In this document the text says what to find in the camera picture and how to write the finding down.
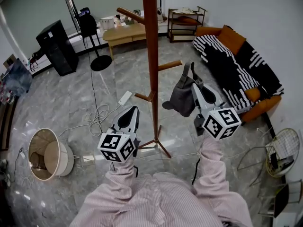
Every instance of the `white cable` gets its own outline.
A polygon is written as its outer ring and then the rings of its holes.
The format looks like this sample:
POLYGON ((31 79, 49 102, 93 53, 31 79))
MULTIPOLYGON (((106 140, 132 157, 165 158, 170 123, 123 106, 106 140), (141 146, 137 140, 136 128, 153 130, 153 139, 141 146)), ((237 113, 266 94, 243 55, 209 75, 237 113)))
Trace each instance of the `white cable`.
POLYGON ((114 163, 113 162, 111 162, 110 164, 109 164, 109 171, 112 171, 112 169, 111 169, 111 166, 113 165, 113 167, 114 167, 114 171, 116 170, 115 169, 115 166, 114 166, 114 163))
MULTIPOLYGON (((236 155, 234 155, 234 156, 232 156, 232 157, 222 157, 221 159, 224 159, 224 158, 234 158, 234 157, 236 157, 236 156, 238 156, 238 155, 240 155, 240 154, 242 154, 242 153, 245 153, 246 152, 246 150, 245 151, 243 151, 243 152, 240 152, 240 153, 238 153, 238 154, 236 154, 236 155)), ((173 159, 173 158, 175 158, 175 157, 185 157, 185 156, 190 156, 190 155, 197 155, 197 156, 200 156, 200 154, 198 154, 198 153, 190 153, 190 154, 186 154, 186 155, 178 155, 178 156, 174 156, 174 157, 172 157, 172 158, 163 158, 163 159, 153 159, 153 160, 146 160, 146 159, 143 159, 143 158, 141 158, 141 157, 135 157, 135 158, 138 158, 138 159, 141 159, 141 160, 143 160, 143 161, 156 161, 156 160, 171 160, 171 159, 173 159)))
POLYGON ((136 157, 136 158, 141 159, 141 160, 143 160, 143 161, 156 161, 156 160, 171 160, 171 159, 173 159, 173 158, 175 158, 175 157, 185 157, 185 156, 189 156, 189 155, 197 155, 197 156, 200 156, 198 153, 190 153, 190 154, 186 154, 186 155, 174 156, 174 157, 172 157, 172 158, 153 159, 153 160, 146 160, 146 159, 143 159, 143 158, 141 158, 141 157, 136 157))
MULTIPOLYGON (((81 157, 77 156, 77 155, 74 155, 74 159, 80 159, 81 157)), ((85 158, 85 157, 82 157, 83 159, 85 160, 88 160, 88 161, 94 161, 95 159, 88 159, 88 158, 85 158)))
POLYGON ((25 162, 26 162, 26 165, 25 165, 25 166, 18 165, 18 166, 19 166, 19 168, 21 167, 22 169, 26 169, 26 168, 27 168, 27 162, 28 162, 26 155, 24 155, 24 156, 25 156, 25 162))
POLYGON ((262 137, 264 137, 272 128, 273 128, 273 127, 271 127, 268 131, 266 131, 266 132, 260 137, 260 139, 261 139, 262 137))
POLYGON ((23 182, 27 180, 29 186, 32 186, 32 184, 34 183, 34 177, 32 175, 28 175, 26 176, 25 178, 23 178, 23 181, 22 181, 22 184, 21 186, 23 186, 23 182))
POLYGON ((87 113, 85 115, 85 120, 87 122, 89 122, 88 124, 83 124, 83 125, 78 125, 78 126, 75 126, 75 127, 72 127, 72 128, 68 128, 66 129, 65 131, 63 131, 58 137, 60 137, 61 135, 63 135, 66 131, 68 130, 72 130, 72 129, 76 129, 78 127, 83 127, 83 126, 88 126, 89 127, 89 132, 92 136, 95 136, 95 137, 98 137, 101 135, 102 133, 102 126, 101 126, 101 123, 114 111, 116 111, 121 105, 119 105, 116 109, 114 109, 113 111, 109 112, 109 105, 108 104, 101 104, 94 113, 87 113), (98 113, 98 109, 102 106, 107 106, 107 110, 106 109, 103 109, 102 111, 100 111, 100 113, 98 113), (94 124, 97 124, 100 128, 100 132, 98 134, 93 134, 91 132, 91 127, 94 125, 94 124))

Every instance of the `power strip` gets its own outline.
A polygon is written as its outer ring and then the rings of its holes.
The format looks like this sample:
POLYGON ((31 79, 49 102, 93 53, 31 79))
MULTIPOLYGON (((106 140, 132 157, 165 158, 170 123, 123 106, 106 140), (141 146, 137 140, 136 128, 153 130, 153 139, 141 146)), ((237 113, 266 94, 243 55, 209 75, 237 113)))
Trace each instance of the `power strip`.
POLYGON ((124 105, 131 96, 132 93, 130 91, 127 91, 126 93, 124 93, 123 97, 119 100, 119 104, 124 105))

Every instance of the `black striped blanket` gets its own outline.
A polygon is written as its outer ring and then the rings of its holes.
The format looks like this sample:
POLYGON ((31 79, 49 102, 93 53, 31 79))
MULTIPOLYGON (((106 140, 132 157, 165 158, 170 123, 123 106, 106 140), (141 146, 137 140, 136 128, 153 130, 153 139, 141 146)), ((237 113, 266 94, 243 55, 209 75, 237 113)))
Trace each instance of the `black striped blanket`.
POLYGON ((242 68, 259 82, 268 95, 281 95, 284 93, 284 88, 275 73, 247 41, 244 42, 235 59, 242 68))
POLYGON ((245 94, 245 90, 260 86, 258 79, 248 73, 251 63, 247 68, 243 67, 242 65, 240 66, 237 63, 232 52, 227 47, 225 47, 214 35, 196 37, 193 41, 193 44, 194 47, 201 52, 201 58, 206 62, 209 70, 216 78, 217 82, 223 89, 236 112, 243 113, 245 111, 248 111, 251 106, 254 105, 254 103, 248 99, 245 94))

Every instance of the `wooden coat rack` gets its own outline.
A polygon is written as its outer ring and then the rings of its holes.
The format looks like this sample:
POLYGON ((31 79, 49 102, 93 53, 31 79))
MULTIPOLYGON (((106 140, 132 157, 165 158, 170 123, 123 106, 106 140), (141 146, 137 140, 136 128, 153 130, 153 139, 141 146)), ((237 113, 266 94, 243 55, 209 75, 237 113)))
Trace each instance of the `wooden coat rack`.
POLYGON ((182 61, 173 61, 159 66, 157 0, 143 0, 143 9, 144 17, 141 17, 127 9, 120 7, 117 8, 117 12, 124 14, 145 25, 151 92, 148 96, 138 93, 136 93, 135 96, 151 103, 154 139, 141 145, 139 149, 142 149, 144 146, 147 146, 149 144, 156 143, 162 148, 166 155, 171 158, 170 153, 164 148, 159 140, 161 125, 158 128, 158 72, 182 65, 182 61))

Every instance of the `electrical cable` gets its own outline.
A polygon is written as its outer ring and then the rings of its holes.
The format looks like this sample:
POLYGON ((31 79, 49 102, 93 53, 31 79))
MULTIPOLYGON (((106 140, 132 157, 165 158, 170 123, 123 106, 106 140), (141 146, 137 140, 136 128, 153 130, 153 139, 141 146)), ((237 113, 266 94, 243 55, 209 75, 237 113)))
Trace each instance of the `electrical cable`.
POLYGON ((21 147, 20 150, 19 150, 19 152, 18 152, 17 158, 16 158, 16 160, 15 160, 14 180, 12 181, 12 180, 9 178, 9 180, 10 180, 11 183, 14 183, 14 182, 16 181, 16 162, 17 162, 17 160, 18 160, 18 157, 19 157, 20 153, 22 152, 22 149, 23 149, 23 148, 21 147))
POLYGON ((111 169, 111 166, 113 166, 114 171, 115 171, 116 169, 115 169, 115 166, 114 166, 114 163, 113 163, 113 162, 111 162, 110 165, 109 165, 109 170, 110 170, 110 171, 112 170, 112 169, 111 169))
MULTIPOLYGON (((74 155, 74 159, 80 159, 81 157, 77 156, 77 155, 74 155)), ((87 160, 87 161, 94 161, 95 159, 88 159, 88 158, 85 158, 85 157, 82 157, 83 159, 87 160)))
MULTIPOLYGON (((245 153, 245 152, 246 152, 246 150, 243 151, 243 152, 240 152, 240 153, 238 153, 238 154, 236 154, 236 155, 234 155, 234 156, 231 156, 231 157, 222 157, 221 159, 225 159, 225 158, 234 158, 234 157, 236 157, 236 156, 238 156, 238 155, 240 155, 240 154, 242 154, 242 153, 245 153)), ((143 160, 143 161, 156 161, 156 160, 171 160, 171 159, 173 159, 173 158, 175 158, 175 157, 185 157, 185 156, 190 156, 190 155, 197 155, 197 156, 200 156, 200 154, 198 154, 198 153, 189 153, 189 154, 186 154, 186 155, 174 156, 174 157, 172 157, 172 158, 159 158, 159 159, 152 159, 152 160, 146 160, 146 159, 143 159, 143 158, 141 158, 141 157, 135 157, 135 158, 141 159, 141 160, 143 160)))
POLYGON ((95 94, 94 83, 93 83, 93 74, 92 74, 92 69, 91 69, 91 64, 90 64, 90 54, 89 54, 89 67, 90 67, 91 86, 93 87, 95 105, 97 108, 97 100, 96 100, 96 94, 95 94))
POLYGON ((258 130, 260 130, 263 134, 260 136, 260 138, 259 139, 261 139, 262 137, 264 137, 271 129, 272 129, 273 127, 271 127, 268 131, 266 131, 265 133, 261 130, 261 129, 259 129, 259 128, 257 128, 258 130))
POLYGON ((138 177, 138 172, 139 172, 139 168, 137 166, 134 165, 134 169, 136 169, 136 178, 138 177))
POLYGON ((37 64, 37 66, 35 67, 34 63, 30 63, 30 65, 29 65, 29 68, 30 68, 31 72, 35 72, 35 69, 37 69, 38 67, 39 67, 39 65, 37 64))
POLYGON ((96 111, 94 113, 87 113, 85 115, 85 120, 89 123, 87 124, 83 124, 83 125, 78 125, 78 126, 75 126, 75 127, 71 127, 71 128, 68 128, 66 130, 64 130, 58 137, 60 137, 61 135, 63 135, 66 131, 68 130, 72 130, 72 129, 76 129, 78 127, 83 127, 83 126, 89 126, 89 132, 92 136, 95 136, 95 137, 98 137, 102 134, 102 127, 101 127, 101 123, 114 111, 116 111, 121 105, 119 105, 116 109, 114 109, 113 111, 109 112, 109 105, 108 104, 101 104, 99 107, 97 107, 96 111), (97 113, 98 109, 102 106, 107 106, 107 110, 106 109, 103 109, 100 113, 97 113), (91 132, 91 127, 94 125, 94 124, 97 124, 99 127, 100 127, 100 132, 97 133, 97 134, 94 134, 91 132))
POLYGON ((25 178, 23 178, 23 181, 22 181, 21 186, 23 186, 23 183, 24 183, 25 180, 28 181, 28 184, 29 184, 30 186, 32 186, 32 184, 34 183, 34 177, 33 177, 32 175, 28 175, 28 176, 26 176, 25 178))
POLYGON ((200 160, 201 160, 201 158, 199 158, 198 161, 197 161, 197 163, 196 163, 195 176, 194 176, 193 181, 191 182, 192 185, 194 185, 194 182, 195 182, 195 180, 196 180, 197 171, 198 171, 198 165, 199 165, 200 160))

